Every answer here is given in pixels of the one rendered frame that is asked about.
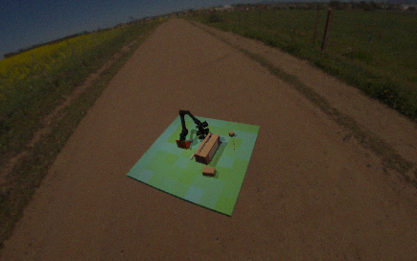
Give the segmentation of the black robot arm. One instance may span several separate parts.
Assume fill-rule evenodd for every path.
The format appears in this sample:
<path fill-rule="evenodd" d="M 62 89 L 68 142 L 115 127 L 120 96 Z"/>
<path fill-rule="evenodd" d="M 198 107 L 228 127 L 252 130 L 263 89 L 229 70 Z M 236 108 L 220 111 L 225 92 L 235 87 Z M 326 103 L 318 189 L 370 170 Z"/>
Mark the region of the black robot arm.
<path fill-rule="evenodd" d="M 185 141 L 186 139 L 185 137 L 188 134 L 188 130 L 186 129 L 185 120 L 184 120 L 185 114 L 188 114 L 194 120 L 194 122 L 198 125 L 196 126 L 196 128 L 198 128 L 200 131 L 203 129 L 203 127 L 205 128 L 208 126 L 208 123 L 206 121 L 201 123 L 189 110 L 180 110 L 178 114 L 180 116 L 181 125 L 182 125 L 182 133 L 180 134 L 179 141 Z"/>

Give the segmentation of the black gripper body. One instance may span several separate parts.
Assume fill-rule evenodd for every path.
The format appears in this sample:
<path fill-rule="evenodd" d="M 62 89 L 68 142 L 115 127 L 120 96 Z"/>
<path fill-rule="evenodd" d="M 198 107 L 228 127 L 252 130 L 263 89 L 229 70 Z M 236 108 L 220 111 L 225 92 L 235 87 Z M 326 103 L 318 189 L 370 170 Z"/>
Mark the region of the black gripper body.
<path fill-rule="evenodd" d="M 199 139 L 203 139 L 204 138 L 204 134 L 208 131 L 209 129 L 202 129 L 202 130 L 200 130 L 200 132 L 201 132 L 201 136 L 199 137 Z"/>

